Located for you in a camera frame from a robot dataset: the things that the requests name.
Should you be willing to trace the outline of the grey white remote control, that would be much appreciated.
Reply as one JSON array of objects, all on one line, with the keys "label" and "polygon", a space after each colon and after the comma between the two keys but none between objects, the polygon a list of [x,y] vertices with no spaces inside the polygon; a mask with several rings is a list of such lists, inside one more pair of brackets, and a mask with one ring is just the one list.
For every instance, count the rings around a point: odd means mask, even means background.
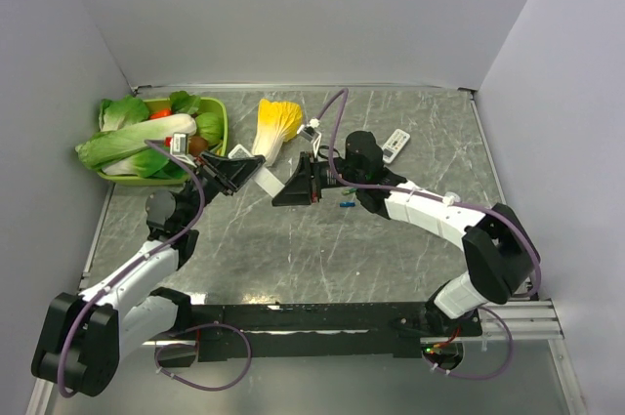
[{"label": "grey white remote control", "polygon": [[271,198],[284,189],[284,183],[265,166],[256,172],[253,180]]}]

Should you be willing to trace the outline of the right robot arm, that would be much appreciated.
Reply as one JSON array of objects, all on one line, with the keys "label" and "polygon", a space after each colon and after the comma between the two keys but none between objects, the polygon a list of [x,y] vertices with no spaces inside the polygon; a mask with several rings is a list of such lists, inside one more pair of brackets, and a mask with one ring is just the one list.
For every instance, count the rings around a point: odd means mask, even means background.
[{"label": "right robot arm", "polygon": [[321,135],[311,126],[299,130],[312,151],[303,152],[296,172],[273,198],[273,206],[311,205],[327,188],[346,186],[368,212],[434,234],[460,249],[466,271],[443,284],[430,298],[428,327],[448,335],[461,317],[488,302],[503,305],[521,285],[539,274],[536,249],[515,212],[498,203],[491,208],[465,204],[453,194],[437,195],[387,166],[408,140],[397,130],[383,145],[372,133],[347,136],[345,152],[321,154]]}]

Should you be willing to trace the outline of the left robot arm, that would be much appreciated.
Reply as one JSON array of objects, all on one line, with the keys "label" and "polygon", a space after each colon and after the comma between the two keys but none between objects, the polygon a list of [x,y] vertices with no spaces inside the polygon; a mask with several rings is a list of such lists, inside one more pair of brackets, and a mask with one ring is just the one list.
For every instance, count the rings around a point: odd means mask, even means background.
[{"label": "left robot arm", "polygon": [[140,250],[96,285],[50,303],[31,374],[57,384],[64,396],[96,396],[145,341],[161,333],[185,337],[193,324],[190,297],[159,284],[193,255],[199,236],[194,226],[204,208],[220,194],[238,192],[264,163],[261,155],[228,159],[204,151],[182,166],[189,178],[181,190],[153,192]]}]

